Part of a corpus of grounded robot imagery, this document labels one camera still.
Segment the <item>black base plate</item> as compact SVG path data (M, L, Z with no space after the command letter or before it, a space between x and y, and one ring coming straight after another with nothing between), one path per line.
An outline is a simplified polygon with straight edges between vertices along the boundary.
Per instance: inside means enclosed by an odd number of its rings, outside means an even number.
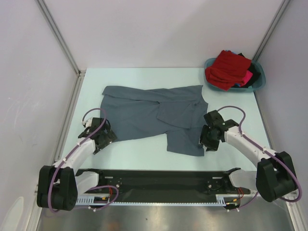
M249 186L235 186L228 171L152 171L152 170L102 170L80 169L99 175L100 186L113 186L112 198L117 203L211 203L216 195L237 195L242 189L250 194Z

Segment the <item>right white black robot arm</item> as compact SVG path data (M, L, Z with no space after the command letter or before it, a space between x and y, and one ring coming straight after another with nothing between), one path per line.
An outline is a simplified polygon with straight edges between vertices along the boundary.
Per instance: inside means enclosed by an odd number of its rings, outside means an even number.
M206 124L202 128L200 143L207 151L217 151L219 144L225 142L242 153L255 167L256 171L233 169L223 179L222 188L233 193L238 188L257 192L265 201L287 200L286 195L298 191L292 202L301 199L302 188L296 177L291 156L287 152L276 152L261 146L242 130L242 123L224 120L219 111L204 115Z

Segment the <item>aluminium frame post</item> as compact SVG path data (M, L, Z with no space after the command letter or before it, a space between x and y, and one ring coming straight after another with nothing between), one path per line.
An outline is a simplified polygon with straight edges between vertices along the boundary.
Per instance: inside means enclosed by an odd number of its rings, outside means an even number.
M63 51L69 65L73 69L74 73L79 76L81 71L78 67L51 11L49 10L48 5L44 0L35 0L35 3L37 4L38 8L40 9L43 17L45 18L47 25L49 26L52 34L54 35L56 41L58 42L58 45L60 46L61 50Z
M257 48L257 51L255 52L254 56L253 56L253 61L258 61L259 58L261 57L267 43L269 42L271 36L273 35L275 29L277 28L279 22L281 21L282 17L284 16L284 14L286 13L288 7L290 6L292 0L283 0L272 20L272 22L270 23L260 45Z

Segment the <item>black t shirt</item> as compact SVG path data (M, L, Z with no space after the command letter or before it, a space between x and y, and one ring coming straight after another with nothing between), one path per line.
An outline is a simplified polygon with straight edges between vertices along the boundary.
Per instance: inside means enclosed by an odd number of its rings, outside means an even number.
M248 70L253 73L253 76L248 81L248 83L241 88L252 88L252 89L259 88L263 83L262 73L260 71L260 68L255 63L252 62Z

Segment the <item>pink t shirt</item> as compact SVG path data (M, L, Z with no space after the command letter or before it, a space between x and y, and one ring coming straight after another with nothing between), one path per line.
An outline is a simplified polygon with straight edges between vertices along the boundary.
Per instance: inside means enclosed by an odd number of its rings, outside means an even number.
M246 72L245 76L243 77L242 81L239 83L239 84L242 85L241 87L246 85L248 83L248 81L252 78L252 76L253 76L253 73L250 72L249 70L247 70L247 72Z

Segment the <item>left aluminium frame post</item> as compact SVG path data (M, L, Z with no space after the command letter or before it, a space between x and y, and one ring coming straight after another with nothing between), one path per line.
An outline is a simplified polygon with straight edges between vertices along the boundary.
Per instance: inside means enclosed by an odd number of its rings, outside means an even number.
M73 69L74 73L79 76L81 71L78 67L51 11L49 10L48 5L44 0L35 0L35 3L37 4L38 8L40 9L43 17L45 18L47 25L49 26L52 34L54 35L56 41L58 42L58 45L60 46L61 50L63 51L69 65Z

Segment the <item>grey-blue t shirt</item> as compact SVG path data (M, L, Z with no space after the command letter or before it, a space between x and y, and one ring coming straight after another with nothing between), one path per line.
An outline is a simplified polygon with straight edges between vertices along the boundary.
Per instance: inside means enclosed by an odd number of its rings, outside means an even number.
M208 104L202 86L141 90L107 86L101 107L117 141L166 134L167 151L204 156L200 136Z

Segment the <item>teal plastic basket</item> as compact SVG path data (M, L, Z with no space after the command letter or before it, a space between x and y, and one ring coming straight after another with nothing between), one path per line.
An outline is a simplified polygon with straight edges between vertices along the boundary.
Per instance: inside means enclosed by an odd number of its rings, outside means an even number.
M216 60L216 58L209 58L205 61L204 63L204 70L208 67L210 67L214 61ZM208 85L210 87L210 89L212 90L215 90L215 91L221 91L221 92L236 92L236 93L239 93L239 92L254 92L254 91L257 91L261 88L263 88L266 84L266 77L265 77L265 73L264 73L264 70L262 68L262 66L260 65L260 63L258 62L255 62L252 60L251 62L255 69L257 70L257 72L260 73L260 76L259 78L248 88L230 88L228 91L225 91L225 90L222 90L210 83L207 82L206 80L206 77L205 78L205 84Z

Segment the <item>red t shirt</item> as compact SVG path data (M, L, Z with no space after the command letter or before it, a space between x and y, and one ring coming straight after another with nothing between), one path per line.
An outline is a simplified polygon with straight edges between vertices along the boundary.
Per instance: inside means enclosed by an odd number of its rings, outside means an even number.
M205 69L205 79L221 90L244 85L251 60L231 51L221 51L213 64Z

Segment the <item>right aluminium frame post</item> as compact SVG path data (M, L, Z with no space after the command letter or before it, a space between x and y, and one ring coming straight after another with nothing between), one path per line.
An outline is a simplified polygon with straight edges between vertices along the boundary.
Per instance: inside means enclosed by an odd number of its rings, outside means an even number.
M269 42L271 36L273 35L275 29L277 28L279 22L281 21L282 17L284 16L284 14L286 13L288 7L290 6L292 0L283 0L272 20L272 22L270 23L260 45L257 48L257 51L255 52L254 56L253 56L253 61L258 61L259 58L261 57L267 43Z

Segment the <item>aluminium front rail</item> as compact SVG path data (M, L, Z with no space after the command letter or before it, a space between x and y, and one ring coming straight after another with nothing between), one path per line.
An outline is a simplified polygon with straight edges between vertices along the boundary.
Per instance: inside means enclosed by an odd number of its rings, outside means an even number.
M240 182L235 185L227 175L213 178L208 174L204 176L172 176L158 172L130 172L120 177L101 176L95 172L84 172L75 176L57 177L55 182L39 179L38 194L44 198L48 196L62 199L76 197L86 192L97 191L103 188L119 190L120 194L131 191L192 191L205 194L233 194L257 191L267 201L283 197L297 189L292 179L285 179L282 175L278 178L265 180L254 177L252 185Z

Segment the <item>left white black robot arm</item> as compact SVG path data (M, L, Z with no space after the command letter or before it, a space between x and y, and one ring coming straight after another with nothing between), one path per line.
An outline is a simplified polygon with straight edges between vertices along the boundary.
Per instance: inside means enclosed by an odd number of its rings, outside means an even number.
M114 142L117 136L105 118L92 117L83 126L85 130L79 134L77 146L63 159L40 169L36 199L38 207L70 211L83 193L90 189L99 193L106 188L106 180L97 172L87 170L79 176L77 172L89 156Z

